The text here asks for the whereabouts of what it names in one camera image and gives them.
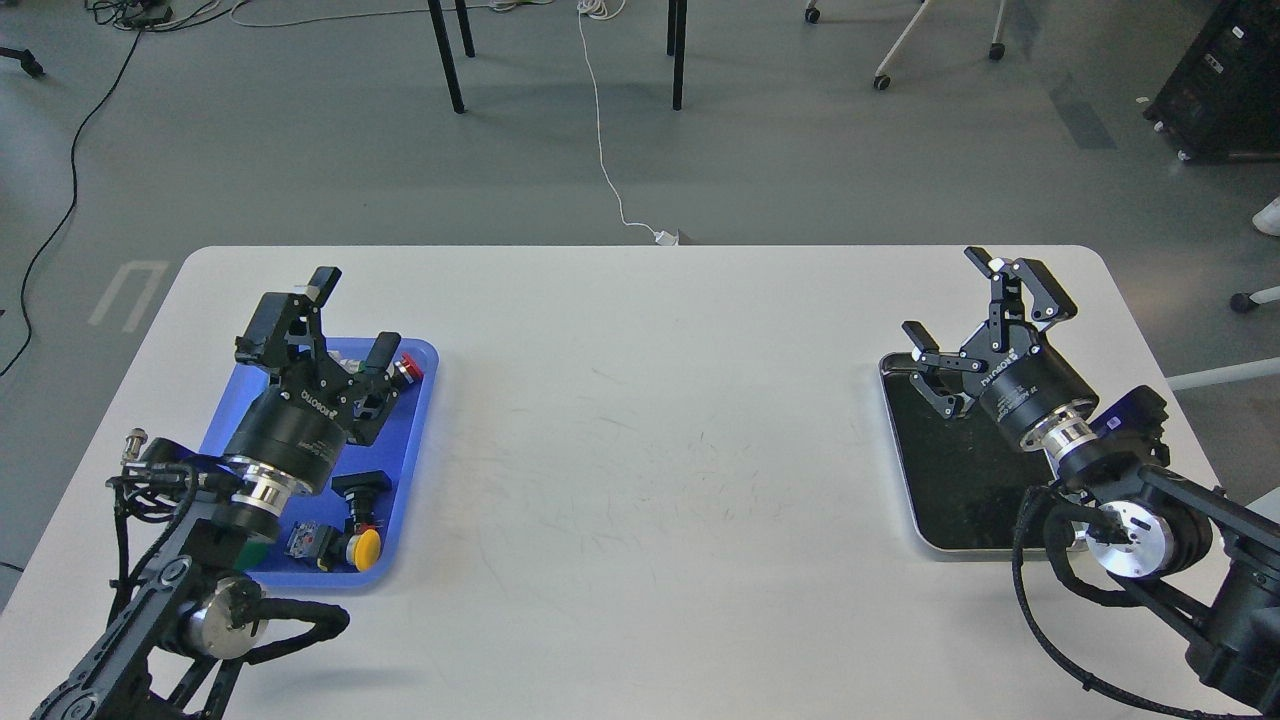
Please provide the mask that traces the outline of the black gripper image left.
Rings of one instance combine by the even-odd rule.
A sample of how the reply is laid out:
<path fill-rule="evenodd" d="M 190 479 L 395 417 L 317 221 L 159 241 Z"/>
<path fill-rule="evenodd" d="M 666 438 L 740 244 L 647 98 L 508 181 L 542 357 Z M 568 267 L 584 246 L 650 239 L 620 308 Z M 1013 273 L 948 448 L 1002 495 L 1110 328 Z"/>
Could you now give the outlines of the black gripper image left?
<path fill-rule="evenodd" d="M 319 493 L 347 446 L 374 445 L 403 391 L 389 370 L 399 333 L 381 332 L 356 372 L 326 354 L 320 311 L 339 279 L 319 266 L 302 290 L 265 293 L 236 338 L 236 361 L 268 384 L 221 456 L 289 477 L 298 493 Z"/>

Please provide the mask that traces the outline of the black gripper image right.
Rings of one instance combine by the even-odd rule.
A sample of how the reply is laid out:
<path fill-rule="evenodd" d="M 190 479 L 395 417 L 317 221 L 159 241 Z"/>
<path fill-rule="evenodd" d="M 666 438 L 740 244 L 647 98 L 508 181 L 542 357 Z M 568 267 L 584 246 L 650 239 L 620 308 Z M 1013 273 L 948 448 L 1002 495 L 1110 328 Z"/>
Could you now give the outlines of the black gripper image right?
<path fill-rule="evenodd" d="M 941 352 L 922 323 L 904 322 L 915 346 L 911 384 L 945 420 L 964 418 L 975 400 L 1010 446 L 1028 451 L 1028 433 L 1043 418 L 1061 407 L 1088 418 L 1098 406 L 1098 395 L 1041 337 L 1078 306 L 1039 260 L 995 258 L 983 247 L 964 254 L 989 282 L 986 323 L 961 347 L 968 357 Z"/>

